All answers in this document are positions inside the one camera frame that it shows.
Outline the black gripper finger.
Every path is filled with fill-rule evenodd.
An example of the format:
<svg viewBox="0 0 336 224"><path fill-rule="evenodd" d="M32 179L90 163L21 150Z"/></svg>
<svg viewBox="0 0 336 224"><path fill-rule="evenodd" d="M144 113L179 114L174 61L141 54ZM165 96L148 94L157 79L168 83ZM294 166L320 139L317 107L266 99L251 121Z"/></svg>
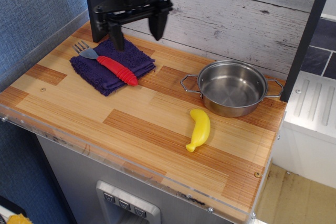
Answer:
<svg viewBox="0 0 336 224"><path fill-rule="evenodd" d="M124 36L121 25L114 22L108 22L108 34L117 51L124 51Z"/></svg>
<svg viewBox="0 0 336 224"><path fill-rule="evenodd" d="M149 17L150 32L157 41L163 36L168 14L168 9L155 9Z"/></svg>

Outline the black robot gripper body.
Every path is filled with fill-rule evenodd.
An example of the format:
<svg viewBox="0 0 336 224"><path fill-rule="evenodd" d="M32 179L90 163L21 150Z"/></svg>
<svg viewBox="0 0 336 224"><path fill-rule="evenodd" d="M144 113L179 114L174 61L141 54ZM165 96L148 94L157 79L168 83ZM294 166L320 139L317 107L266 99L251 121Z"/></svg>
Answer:
<svg viewBox="0 0 336 224"><path fill-rule="evenodd" d="M171 0L105 0L93 8L99 30L108 31L108 22L120 25L148 19L155 9L172 10Z"/></svg>

